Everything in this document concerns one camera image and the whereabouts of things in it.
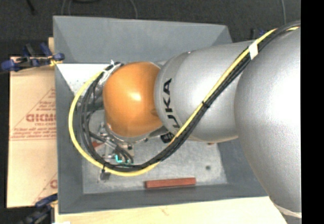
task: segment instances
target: black floor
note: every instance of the black floor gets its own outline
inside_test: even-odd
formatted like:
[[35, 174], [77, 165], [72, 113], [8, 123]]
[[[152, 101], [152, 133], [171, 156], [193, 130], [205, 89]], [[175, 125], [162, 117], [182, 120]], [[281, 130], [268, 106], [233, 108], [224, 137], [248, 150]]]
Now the black floor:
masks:
[[[69, 0], [30, 0], [37, 14], [31, 13], [26, 0], [1, 0], [0, 60], [20, 54], [27, 42], [35, 43], [52, 36], [52, 16], [68, 14]], [[224, 24], [234, 42], [251, 38], [251, 29], [268, 30], [301, 18], [301, 0], [133, 0], [138, 18], [181, 22]], [[134, 18], [129, 0], [100, 0], [71, 3], [72, 15]], [[3, 209], [6, 198], [8, 156], [8, 75], [0, 75], [0, 159], [1, 205], [0, 223], [15, 223], [31, 209]]]

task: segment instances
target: cable tie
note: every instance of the cable tie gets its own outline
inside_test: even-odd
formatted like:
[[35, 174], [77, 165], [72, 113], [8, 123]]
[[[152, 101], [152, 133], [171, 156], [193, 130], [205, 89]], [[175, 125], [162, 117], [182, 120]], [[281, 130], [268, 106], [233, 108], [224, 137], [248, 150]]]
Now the cable tie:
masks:
[[257, 56], [257, 54], [259, 53], [259, 51], [258, 51], [258, 43], [256, 41], [254, 41], [249, 46], [249, 51], [250, 51], [251, 60], [253, 60], [255, 58], [255, 56]]
[[112, 74], [112, 72], [121, 65], [122, 64], [120, 62], [114, 62], [113, 60], [111, 60], [110, 65], [107, 66], [104, 70], [102, 70], [104, 73], [98, 81], [98, 86], [103, 85], [107, 81], [109, 76]]
[[210, 105], [207, 105], [204, 101], [201, 102], [202, 106], [206, 107], [207, 109], [210, 108]]

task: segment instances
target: cardboard box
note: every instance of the cardboard box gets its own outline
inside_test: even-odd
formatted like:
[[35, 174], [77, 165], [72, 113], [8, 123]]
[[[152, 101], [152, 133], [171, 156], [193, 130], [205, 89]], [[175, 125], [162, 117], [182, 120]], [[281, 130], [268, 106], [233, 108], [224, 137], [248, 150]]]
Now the cardboard box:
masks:
[[11, 72], [7, 207], [57, 192], [54, 67]]

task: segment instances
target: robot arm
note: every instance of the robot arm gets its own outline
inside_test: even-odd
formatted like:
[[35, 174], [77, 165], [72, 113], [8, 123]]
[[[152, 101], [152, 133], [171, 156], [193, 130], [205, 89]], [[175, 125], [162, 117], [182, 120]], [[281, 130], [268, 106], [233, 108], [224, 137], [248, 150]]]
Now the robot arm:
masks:
[[[187, 52], [165, 63], [111, 66], [86, 83], [90, 86], [80, 108], [84, 121], [89, 118], [91, 99], [95, 104], [95, 95], [91, 95], [101, 78], [107, 78], [102, 89], [106, 130], [117, 141], [116, 147], [163, 135], [169, 135], [170, 142], [143, 164], [125, 160], [115, 165], [96, 155], [85, 137], [84, 143], [92, 151], [89, 161], [111, 173], [133, 176], [157, 166], [186, 139], [217, 143], [239, 137], [252, 170], [272, 201], [299, 216], [299, 22], [269, 32], [254, 43]], [[77, 147], [71, 129], [70, 134]]]

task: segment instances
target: green led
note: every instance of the green led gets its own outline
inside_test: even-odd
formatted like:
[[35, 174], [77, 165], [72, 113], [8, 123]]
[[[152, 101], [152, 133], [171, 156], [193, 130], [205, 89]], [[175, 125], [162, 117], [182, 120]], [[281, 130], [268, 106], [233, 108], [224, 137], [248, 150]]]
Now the green led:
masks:
[[123, 162], [122, 160], [119, 160], [119, 159], [118, 159], [118, 155], [117, 155], [117, 154], [115, 155], [115, 159], [116, 159], [116, 162], [117, 162], [117, 163], [122, 163], [122, 162]]

